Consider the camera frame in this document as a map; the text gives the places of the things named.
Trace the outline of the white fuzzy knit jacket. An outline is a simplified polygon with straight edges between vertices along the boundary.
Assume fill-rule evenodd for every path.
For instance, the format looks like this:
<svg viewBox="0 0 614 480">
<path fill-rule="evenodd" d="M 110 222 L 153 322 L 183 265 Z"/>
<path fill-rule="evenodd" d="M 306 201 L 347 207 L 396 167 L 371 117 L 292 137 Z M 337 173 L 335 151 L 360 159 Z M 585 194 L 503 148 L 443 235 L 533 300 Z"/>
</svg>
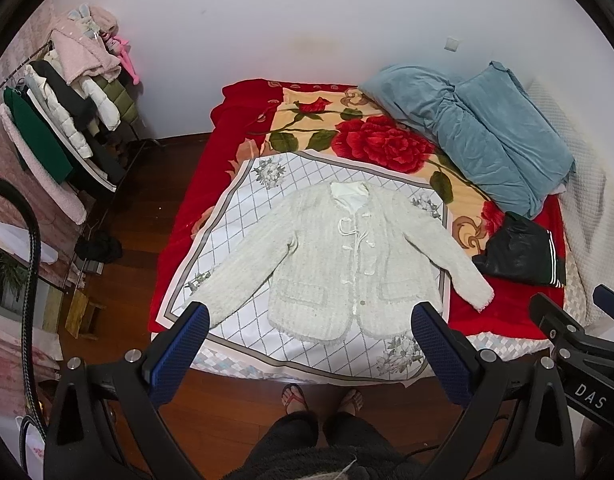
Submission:
<svg viewBox="0 0 614 480">
<path fill-rule="evenodd" d="M 441 224 L 400 191 L 322 182 L 284 197 L 193 292 L 218 325 L 269 286 L 269 323 L 302 340 L 406 336 L 420 302 L 443 304 L 435 271 L 476 311 L 492 286 Z"/>
</svg>

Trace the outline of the clothes rack with garments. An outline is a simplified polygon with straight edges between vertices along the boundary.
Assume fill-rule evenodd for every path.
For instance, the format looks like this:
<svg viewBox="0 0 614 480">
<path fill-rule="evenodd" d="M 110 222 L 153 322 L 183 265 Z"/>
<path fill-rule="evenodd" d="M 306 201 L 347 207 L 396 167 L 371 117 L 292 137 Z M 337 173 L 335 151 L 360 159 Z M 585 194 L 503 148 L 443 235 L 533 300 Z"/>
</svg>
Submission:
<svg viewBox="0 0 614 480">
<path fill-rule="evenodd" d="M 42 3 L 0 53 L 0 129 L 22 169 L 72 223 L 114 196 L 141 139 L 135 86 L 104 44 L 117 18 Z"/>
</svg>

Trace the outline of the black garment with stripes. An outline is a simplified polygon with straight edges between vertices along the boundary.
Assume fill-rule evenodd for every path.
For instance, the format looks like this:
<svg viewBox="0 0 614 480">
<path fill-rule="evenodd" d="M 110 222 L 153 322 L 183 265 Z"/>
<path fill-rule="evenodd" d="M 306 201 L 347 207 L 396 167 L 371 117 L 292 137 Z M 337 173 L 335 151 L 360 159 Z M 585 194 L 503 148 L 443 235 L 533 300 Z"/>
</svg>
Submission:
<svg viewBox="0 0 614 480">
<path fill-rule="evenodd" d="M 520 214 L 507 212 L 482 254 L 472 257 L 482 274 L 534 285 L 564 287 L 565 260 L 552 232 Z"/>
</svg>

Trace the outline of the small wooden stool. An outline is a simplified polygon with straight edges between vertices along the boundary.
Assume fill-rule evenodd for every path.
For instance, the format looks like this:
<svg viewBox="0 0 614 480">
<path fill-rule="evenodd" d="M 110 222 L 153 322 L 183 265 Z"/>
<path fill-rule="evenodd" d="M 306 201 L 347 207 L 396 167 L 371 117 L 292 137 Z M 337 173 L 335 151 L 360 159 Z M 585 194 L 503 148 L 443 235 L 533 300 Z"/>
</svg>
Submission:
<svg viewBox="0 0 614 480">
<path fill-rule="evenodd" d="M 82 290 L 75 289 L 65 320 L 66 332 L 75 339 L 97 340 L 94 325 L 100 313 L 105 310 L 104 304 L 93 301 Z"/>
</svg>

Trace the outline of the white grid pattern cloth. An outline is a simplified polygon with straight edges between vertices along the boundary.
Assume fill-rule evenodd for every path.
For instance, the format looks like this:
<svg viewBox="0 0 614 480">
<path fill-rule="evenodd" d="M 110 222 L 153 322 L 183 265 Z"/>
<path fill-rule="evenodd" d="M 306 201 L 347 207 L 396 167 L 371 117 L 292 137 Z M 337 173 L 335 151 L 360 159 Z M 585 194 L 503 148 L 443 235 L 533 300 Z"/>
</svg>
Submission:
<svg viewBox="0 0 614 480">
<path fill-rule="evenodd" d="M 451 227 L 447 206 L 421 179 L 308 152 L 246 160 L 203 221 L 173 275 L 157 313 L 158 322 L 173 325 L 197 287 L 271 207 L 295 191 L 329 181 L 367 181 L 398 191 L 445 229 Z M 409 337 L 373 339 L 358 327 L 352 327 L 337 344 L 315 344 L 286 335 L 268 321 L 268 296 L 269 286 L 262 284 L 243 307 L 213 328 L 192 362 L 194 370 L 335 386 L 409 386 L 433 374 L 418 344 Z"/>
</svg>

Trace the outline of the person's legs in black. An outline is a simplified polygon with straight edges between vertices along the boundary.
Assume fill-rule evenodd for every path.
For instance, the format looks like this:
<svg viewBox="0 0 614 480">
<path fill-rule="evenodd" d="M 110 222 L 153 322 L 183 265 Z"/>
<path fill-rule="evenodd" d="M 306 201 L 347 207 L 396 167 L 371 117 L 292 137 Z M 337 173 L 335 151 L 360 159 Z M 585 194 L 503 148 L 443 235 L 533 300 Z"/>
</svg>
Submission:
<svg viewBox="0 0 614 480">
<path fill-rule="evenodd" d="M 417 479 L 424 466 L 394 448 L 359 416 L 363 397 L 343 396 L 324 422 L 298 385 L 283 388 L 285 415 L 264 434 L 228 479 Z"/>
</svg>

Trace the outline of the white plastic bag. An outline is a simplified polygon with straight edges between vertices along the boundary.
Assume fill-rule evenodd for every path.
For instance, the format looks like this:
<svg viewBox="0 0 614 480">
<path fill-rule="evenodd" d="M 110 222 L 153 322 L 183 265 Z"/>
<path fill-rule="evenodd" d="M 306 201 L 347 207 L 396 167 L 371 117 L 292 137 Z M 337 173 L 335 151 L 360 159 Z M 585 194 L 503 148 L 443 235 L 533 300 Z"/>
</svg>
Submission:
<svg viewBox="0 0 614 480">
<path fill-rule="evenodd" d="M 0 222 L 0 249 L 30 263 L 30 234 L 26 229 Z"/>
</svg>

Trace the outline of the blue velvet quilt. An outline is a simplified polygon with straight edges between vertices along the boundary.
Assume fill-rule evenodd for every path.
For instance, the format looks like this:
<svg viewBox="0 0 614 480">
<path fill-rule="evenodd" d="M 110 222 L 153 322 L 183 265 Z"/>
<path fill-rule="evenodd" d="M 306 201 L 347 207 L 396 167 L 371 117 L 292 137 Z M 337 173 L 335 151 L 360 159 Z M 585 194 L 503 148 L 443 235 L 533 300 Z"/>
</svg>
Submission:
<svg viewBox="0 0 614 480">
<path fill-rule="evenodd" d="M 575 159 L 505 65 L 466 79 L 393 65 L 360 85 L 396 122 L 419 130 L 502 211 L 534 219 Z"/>
</svg>

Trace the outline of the red floral blanket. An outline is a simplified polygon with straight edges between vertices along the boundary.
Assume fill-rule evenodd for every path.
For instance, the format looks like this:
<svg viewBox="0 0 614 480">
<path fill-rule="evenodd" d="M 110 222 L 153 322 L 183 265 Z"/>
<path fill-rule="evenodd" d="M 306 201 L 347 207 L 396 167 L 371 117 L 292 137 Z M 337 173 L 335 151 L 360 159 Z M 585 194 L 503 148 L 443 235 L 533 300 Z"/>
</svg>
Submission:
<svg viewBox="0 0 614 480">
<path fill-rule="evenodd" d="M 157 319 L 167 288 L 203 221 L 246 160 L 315 151 L 343 162 L 364 162 L 373 169 L 421 179 L 447 206 L 451 227 L 446 230 L 471 260 L 484 252 L 490 237 L 502 226 L 506 212 L 467 180 L 440 148 L 419 130 L 400 125 L 357 88 L 256 79 L 232 84 L 223 95 L 223 103 L 211 114 L 214 132 L 185 193 L 170 240 L 159 256 L 147 322 L 153 333 L 173 326 L 164 326 Z M 564 259 L 557 197 L 549 195 L 538 216 L 528 220 L 552 232 L 557 254 Z M 493 333 L 540 338 L 542 331 L 528 313 L 530 301 L 544 294 L 561 304 L 564 287 L 482 275 L 495 296 L 483 311 L 476 311 L 453 289 L 446 271 L 435 271 L 443 304 L 434 308 L 448 314 L 449 327 L 467 336 Z"/>
</svg>

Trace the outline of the pink hanger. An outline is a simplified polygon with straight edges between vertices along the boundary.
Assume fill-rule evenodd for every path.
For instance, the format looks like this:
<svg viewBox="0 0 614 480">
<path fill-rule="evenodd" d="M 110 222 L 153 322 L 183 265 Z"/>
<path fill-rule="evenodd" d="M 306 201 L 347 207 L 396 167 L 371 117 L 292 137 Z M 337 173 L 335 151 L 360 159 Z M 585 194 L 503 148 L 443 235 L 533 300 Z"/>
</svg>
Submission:
<svg viewBox="0 0 614 480">
<path fill-rule="evenodd" d="M 137 86 L 140 83 L 140 77 L 131 62 L 129 41 L 124 40 L 117 35 L 106 34 L 104 44 L 107 51 L 118 58 L 121 67 L 131 78 L 132 84 Z"/>
</svg>

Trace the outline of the wall socket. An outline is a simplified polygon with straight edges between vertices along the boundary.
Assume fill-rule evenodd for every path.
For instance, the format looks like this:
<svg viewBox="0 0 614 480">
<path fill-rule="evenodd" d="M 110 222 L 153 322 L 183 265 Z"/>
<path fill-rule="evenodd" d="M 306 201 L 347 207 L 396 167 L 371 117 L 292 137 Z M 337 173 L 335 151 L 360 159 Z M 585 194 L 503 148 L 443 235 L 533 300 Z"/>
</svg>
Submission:
<svg viewBox="0 0 614 480">
<path fill-rule="evenodd" d="M 456 38 L 448 37 L 445 42 L 444 49 L 449 52 L 456 52 L 459 48 L 460 41 Z"/>
</svg>

